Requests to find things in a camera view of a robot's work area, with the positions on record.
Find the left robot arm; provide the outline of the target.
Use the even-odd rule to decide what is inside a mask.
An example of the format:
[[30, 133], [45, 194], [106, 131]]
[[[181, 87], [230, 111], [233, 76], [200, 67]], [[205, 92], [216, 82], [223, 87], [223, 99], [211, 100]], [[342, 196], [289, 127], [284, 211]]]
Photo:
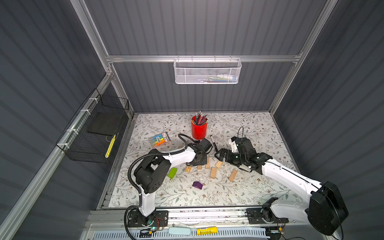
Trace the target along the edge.
[[155, 210], [156, 191], [164, 182], [168, 172], [179, 165], [205, 165], [213, 145], [207, 139], [187, 143], [178, 150], [160, 152], [152, 149], [138, 158], [129, 168], [129, 181], [139, 193], [139, 212], [143, 217], [151, 216]]

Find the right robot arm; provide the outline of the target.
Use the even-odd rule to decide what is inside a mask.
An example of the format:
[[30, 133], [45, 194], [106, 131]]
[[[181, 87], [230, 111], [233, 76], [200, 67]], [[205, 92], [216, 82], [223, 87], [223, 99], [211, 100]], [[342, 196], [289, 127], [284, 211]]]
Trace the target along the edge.
[[272, 156], [258, 153], [247, 138], [233, 137], [229, 143], [231, 149], [216, 150], [217, 160], [248, 173], [257, 172], [274, 179], [303, 199], [302, 203], [296, 203], [271, 197], [259, 212], [246, 212], [250, 221], [262, 219], [267, 224], [281, 223], [283, 219], [299, 221], [309, 223], [326, 236], [342, 229], [349, 212], [335, 184], [307, 178], [280, 164]]

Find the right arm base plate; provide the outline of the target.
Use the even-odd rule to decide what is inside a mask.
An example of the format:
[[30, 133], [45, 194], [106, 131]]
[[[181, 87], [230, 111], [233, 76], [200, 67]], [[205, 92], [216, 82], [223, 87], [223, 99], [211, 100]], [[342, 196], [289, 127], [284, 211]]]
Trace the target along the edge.
[[287, 224], [289, 219], [276, 217], [270, 209], [248, 208], [245, 216], [250, 224]]

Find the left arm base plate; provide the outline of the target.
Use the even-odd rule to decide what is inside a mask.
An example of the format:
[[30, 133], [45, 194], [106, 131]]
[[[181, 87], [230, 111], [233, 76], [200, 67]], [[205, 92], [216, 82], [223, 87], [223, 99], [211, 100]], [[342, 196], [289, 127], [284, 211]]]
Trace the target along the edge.
[[126, 223], [129, 228], [166, 227], [168, 225], [169, 211], [155, 210], [145, 217], [139, 210], [130, 210]]

